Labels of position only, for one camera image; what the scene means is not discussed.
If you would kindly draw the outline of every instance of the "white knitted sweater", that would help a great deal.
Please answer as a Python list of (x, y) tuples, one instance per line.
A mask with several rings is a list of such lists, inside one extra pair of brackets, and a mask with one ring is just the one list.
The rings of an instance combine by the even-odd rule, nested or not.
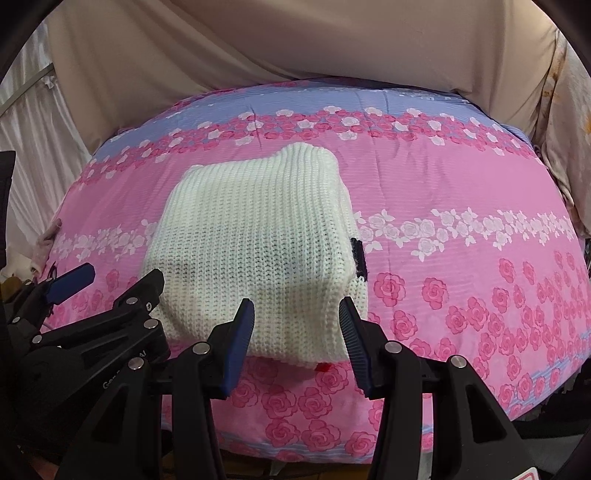
[(269, 158), (191, 167), (168, 198), (144, 260), (166, 281), (153, 316), (169, 338), (204, 340), (242, 298), (255, 305), (249, 354), (295, 365), (347, 359), (339, 302), (367, 314), (359, 238), (335, 156), (305, 143)]

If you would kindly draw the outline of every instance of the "floral bedspread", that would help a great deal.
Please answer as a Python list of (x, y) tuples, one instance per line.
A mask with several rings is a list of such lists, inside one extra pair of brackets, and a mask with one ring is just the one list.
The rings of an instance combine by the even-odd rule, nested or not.
[[(96, 281), (48, 325), (110, 308), (137, 280), (190, 166), (266, 157), (301, 140), (339, 160), (365, 246), (369, 320), (389, 338), (428, 358), (464, 355), (512, 419), (589, 356), (582, 253), (527, 139), (455, 95), (343, 79), (188, 99), (103, 145), (61, 206), (49, 260), (59, 273), (91, 262)], [(213, 410), (227, 450), (366, 463), (382, 405), (357, 389), (347, 362), (305, 369), (249, 357)], [(166, 399), (165, 423), (170, 413)], [(432, 424), (425, 395), (425, 449)]]

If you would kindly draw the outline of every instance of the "pink bedsheet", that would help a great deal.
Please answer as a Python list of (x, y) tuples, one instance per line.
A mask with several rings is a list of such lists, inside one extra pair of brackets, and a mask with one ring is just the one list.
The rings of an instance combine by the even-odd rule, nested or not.
[[(591, 288), (552, 179), (527, 143), (458, 97), (333, 88), (220, 93), (108, 142), (66, 196), (49, 260), (59, 273), (91, 262), (96, 281), (48, 324), (102, 312), (137, 280), (168, 195), (191, 165), (265, 157), (304, 140), (339, 160), (365, 245), (369, 320), (421, 356), (465, 356), (516, 418), (590, 350)], [(326, 99), (300, 106), (307, 92)], [(254, 103), (263, 95), (266, 107)], [(242, 113), (216, 117), (216, 106), (236, 103)], [(159, 122), (168, 123), (155, 132)], [(312, 370), (248, 358), (231, 398), (213, 409), (221, 446), (233, 452), (362, 463), (382, 403), (364, 398), (347, 362)], [(425, 395), (425, 449), (432, 424)]]

